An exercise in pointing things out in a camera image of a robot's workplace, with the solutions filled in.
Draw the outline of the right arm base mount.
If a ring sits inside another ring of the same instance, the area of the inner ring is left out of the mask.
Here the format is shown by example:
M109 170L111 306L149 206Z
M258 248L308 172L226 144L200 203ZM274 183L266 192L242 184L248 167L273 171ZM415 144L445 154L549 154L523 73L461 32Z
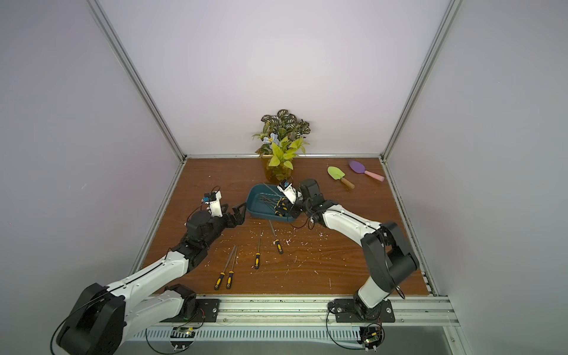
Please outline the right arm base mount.
M394 323L396 321L390 300L383 300L373 308L368 308L362 301L340 298L327 304L336 322L379 322Z

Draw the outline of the long file yellow handle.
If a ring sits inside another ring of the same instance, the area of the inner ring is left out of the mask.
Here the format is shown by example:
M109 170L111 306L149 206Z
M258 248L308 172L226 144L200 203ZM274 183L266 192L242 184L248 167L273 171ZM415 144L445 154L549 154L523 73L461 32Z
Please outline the long file yellow handle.
M229 257L228 257L228 259L227 259L227 261L226 261L226 264L225 264L223 270L220 272L220 274L219 274L219 276L218 276L218 278L217 278L217 281L216 281L215 284L214 284L214 290L215 290L215 291L217 291L217 290L220 289L220 284L222 283L223 278L226 276L227 268L228 268L228 266L229 266L229 263L231 262L231 259L232 259L232 257L233 257L233 254L235 253L236 249L237 249L237 245L235 245L235 246L233 247L231 253L229 254Z

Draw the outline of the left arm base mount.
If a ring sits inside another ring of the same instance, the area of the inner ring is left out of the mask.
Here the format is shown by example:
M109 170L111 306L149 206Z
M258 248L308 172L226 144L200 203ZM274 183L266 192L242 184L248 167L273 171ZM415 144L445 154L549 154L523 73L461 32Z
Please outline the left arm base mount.
M181 285L166 286L164 291L175 291L183 298L183 305L175 317L161 322L216 322L220 308L220 299L198 296L190 288Z

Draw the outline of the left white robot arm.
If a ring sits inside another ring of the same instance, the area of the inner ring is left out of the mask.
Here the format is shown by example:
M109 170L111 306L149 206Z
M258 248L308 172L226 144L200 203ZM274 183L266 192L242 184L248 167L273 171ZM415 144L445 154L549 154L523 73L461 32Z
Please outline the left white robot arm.
M195 212L180 243L155 263L108 285L89 285L53 332L50 351L59 347L67 354L113 354L139 332L186 312L195 293L168 284L196 269L222 232L242 225L245 215L245 204ZM155 296L162 287L166 291Z

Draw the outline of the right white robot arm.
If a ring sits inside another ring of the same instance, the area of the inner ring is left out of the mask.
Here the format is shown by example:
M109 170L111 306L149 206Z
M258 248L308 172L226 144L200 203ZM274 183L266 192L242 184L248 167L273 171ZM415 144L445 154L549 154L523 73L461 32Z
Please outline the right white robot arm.
M279 186L294 211L314 222L346 236L362 248L369 278L354 296L358 312L370 312L420 268L419 259L402 229L393 221L368 220L342 205L327 200L314 179L307 179L296 189L291 184Z

